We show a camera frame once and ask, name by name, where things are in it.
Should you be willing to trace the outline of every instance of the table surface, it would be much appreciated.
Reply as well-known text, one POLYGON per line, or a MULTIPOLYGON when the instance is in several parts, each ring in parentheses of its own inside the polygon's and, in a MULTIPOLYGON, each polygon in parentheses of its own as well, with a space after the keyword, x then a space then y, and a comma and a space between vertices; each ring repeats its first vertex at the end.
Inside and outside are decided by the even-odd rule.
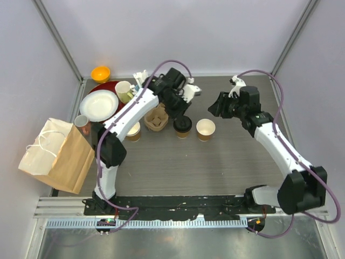
MULTIPOLYGON (((237 195, 255 185, 279 186, 282 175, 268 152, 245 131, 239 119, 215 118, 207 111, 220 91, 229 91, 230 77, 197 77, 202 95, 186 111, 193 123, 190 135, 179 139, 169 119, 160 132, 141 123, 137 142, 123 141, 127 156, 119 167, 116 192, 121 196, 140 195, 237 195), (208 142, 199 141, 195 125, 200 119, 214 121, 216 131, 208 142)), ((275 115, 277 102, 267 76, 243 77, 260 92, 262 110, 275 115)), ((84 96, 97 84, 88 80, 84 96)), ((96 183, 93 161, 78 196, 90 196, 96 183)), ((75 196, 59 192, 59 196, 75 196)))

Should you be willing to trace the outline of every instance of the white paper cup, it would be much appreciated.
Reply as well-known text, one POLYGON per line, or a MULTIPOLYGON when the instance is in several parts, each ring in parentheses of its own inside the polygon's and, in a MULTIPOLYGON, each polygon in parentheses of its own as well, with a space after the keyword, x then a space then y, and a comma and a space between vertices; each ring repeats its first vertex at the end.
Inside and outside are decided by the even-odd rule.
POLYGON ((216 125, 212 120, 202 119, 196 124, 198 138, 201 141, 208 141, 216 130, 216 125))
POLYGON ((136 142, 139 140, 140 135, 140 123, 137 122, 127 133, 126 139, 132 142, 136 142))

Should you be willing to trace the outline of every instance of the white wall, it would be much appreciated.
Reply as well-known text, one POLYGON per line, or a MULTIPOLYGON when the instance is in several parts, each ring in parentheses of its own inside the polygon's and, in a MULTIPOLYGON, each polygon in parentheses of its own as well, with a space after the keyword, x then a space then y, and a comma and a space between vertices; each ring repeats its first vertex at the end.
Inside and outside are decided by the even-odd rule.
MULTIPOLYGON (((278 73, 296 146, 327 170, 328 184, 341 202, 342 219, 332 226, 341 236, 339 248, 345 239, 344 12, 344 1, 320 1, 278 73)), ((334 216, 333 201, 327 205, 334 216)))
POLYGON ((0 2, 0 253, 24 258, 38 198, 51 188, 18 164, 48 117, 67 120, 78 82, 31 1, 0 2))
POLYGON ((83 76, 161 61, 194 74, 272 71, 308 0, 43 0, 83 76))

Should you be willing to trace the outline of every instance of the black cup lid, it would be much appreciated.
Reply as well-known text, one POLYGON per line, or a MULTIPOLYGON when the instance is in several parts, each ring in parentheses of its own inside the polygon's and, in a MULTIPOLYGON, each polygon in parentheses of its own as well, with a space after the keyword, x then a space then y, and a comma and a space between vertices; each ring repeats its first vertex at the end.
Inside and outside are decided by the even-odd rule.
POLYGON ((173 127, 176 131, 181 133, 189 132, 192 128, 192 121, 189 119, 189 117, 182 116, 174 121, 173 127))

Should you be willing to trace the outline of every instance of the white cup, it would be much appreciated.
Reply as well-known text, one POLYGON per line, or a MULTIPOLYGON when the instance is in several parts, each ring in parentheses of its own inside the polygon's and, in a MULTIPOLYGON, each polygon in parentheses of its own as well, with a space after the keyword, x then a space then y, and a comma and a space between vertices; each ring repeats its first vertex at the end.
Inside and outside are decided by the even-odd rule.
POLYGON ((131 84, 128 81, 121 81, 115 85, 115 92, 118 95, 120 101, 124 104, 133 99, 131 84))
POLYGON ((84 135, 89 135, 91 131, 91 122, 85 115, 79 115, 74 119, 74 124, 81 129, 84 135))
POLYGON ((216 125, 212 120, 202 119, 196 124, 198 138, 201 141, 208 141, 216 130, 216 125))

